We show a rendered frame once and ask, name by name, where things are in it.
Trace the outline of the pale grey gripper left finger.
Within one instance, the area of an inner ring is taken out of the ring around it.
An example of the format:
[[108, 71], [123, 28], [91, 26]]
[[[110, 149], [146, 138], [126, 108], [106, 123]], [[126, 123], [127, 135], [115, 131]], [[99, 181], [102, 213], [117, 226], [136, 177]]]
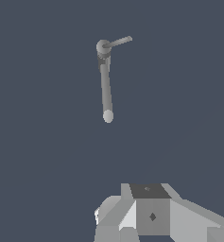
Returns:
[[137, 242], [136, 200], [128, 183], [120, 196], [109, 196], [95, 210], [94, 242]]

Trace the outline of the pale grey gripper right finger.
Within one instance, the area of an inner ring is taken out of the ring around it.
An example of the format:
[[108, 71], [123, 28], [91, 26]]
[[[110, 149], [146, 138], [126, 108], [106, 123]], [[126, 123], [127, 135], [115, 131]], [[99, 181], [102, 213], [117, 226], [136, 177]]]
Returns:
[[170, 237], [175, 242], [224, 242], [224, 217], [181, 196], [168, 184]]

